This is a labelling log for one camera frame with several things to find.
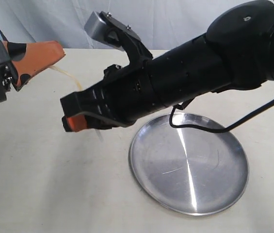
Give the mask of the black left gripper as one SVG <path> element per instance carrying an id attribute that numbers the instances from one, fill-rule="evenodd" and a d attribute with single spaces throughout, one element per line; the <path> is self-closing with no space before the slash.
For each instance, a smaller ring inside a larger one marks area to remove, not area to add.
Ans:
<path id="1" fill-rule="evenodd" d="M 0 102 L 7 100 L 11 86 L 26 85 L 30 79 L 54 65 L 65 52 L 57 41 L 14 43 L 0 41 Z"/>

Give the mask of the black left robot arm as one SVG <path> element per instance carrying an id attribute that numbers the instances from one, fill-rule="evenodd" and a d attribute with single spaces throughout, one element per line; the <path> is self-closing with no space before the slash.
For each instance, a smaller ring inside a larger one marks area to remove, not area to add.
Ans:
<path id="1" fill-rule="evenodd" d="M 0 41 L 0 102 L 11 86 L 20 91 L 30 79 L 54 65 L 65 52 L 57 41 L 14 43 Z"/>

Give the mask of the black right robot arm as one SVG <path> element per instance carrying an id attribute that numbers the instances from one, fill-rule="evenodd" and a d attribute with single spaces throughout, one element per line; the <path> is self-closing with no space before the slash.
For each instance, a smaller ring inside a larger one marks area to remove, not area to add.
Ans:
<path id="1" fill-rule="evenodd" d="M 65 131 L 129 127 L 196 97 L 253 90 L 274 81 L 274 1 L 249 1 L 221 14 L 207 31 L 153 57 L 139 36 L 106 12 L 93 12 L 85 31 L 127 53 L 125 67 L 111 65 L 91 87 L 61 98 Z"/>

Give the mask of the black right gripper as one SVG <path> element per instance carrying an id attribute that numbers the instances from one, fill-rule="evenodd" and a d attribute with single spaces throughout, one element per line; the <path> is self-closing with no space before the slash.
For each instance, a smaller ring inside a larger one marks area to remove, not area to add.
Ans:
<path id="1" fill-rule="evenodd" d="M 66 132 L 129 127 L 138 119 L 167 108 L 161 96 L 168 58 L 141 59 L 104 70 L 101 81 L 60 99 Z"/>

